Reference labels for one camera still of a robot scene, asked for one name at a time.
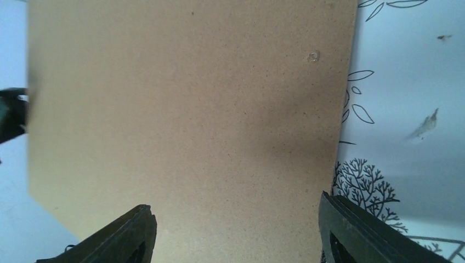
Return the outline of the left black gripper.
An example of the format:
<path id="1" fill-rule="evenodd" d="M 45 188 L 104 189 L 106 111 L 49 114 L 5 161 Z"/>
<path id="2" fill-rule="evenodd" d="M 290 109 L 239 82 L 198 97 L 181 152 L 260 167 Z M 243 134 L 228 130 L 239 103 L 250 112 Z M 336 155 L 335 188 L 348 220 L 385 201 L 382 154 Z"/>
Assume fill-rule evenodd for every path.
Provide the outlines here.
<path id="1" fill-rule="evenodd" d="M 26 133 L 29 103 L 20 98 L 26 93 L 27 88 L 1 89 L 1 144 Z"/>

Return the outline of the brown frame backing board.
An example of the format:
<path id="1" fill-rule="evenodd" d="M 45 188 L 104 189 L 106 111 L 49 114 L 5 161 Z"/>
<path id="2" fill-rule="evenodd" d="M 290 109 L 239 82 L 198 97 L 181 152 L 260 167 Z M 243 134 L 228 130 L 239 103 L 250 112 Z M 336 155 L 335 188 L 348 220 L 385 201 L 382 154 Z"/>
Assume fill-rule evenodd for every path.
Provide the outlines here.
<path id="1" fill-rule="evenodd" d="M 319 262 L 357 1 L 29 1 L 29 194 L 153 262 Z"/>

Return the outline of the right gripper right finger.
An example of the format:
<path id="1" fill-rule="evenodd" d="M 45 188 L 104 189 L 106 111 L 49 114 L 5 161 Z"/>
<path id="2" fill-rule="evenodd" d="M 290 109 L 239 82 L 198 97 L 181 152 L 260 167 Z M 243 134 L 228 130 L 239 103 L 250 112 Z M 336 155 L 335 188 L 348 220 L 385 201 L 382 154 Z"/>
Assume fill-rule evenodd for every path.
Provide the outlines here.
<path id="1" fill-rule="evenodd" d="M 446 262 L 343 196 L 322 192 L 318 219 L 327 262 Z"/>

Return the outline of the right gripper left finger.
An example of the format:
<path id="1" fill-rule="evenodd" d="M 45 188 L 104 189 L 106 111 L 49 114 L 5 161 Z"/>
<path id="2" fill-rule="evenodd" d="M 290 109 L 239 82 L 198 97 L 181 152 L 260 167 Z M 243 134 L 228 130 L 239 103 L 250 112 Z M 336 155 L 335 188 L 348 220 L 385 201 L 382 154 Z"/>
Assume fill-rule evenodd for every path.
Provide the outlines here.
<path id="1" fill-rule="evenodd" d="M 156 235 L 151 206 L 140 204 L 63 253 L 36 263 L 150 263 Z"/>

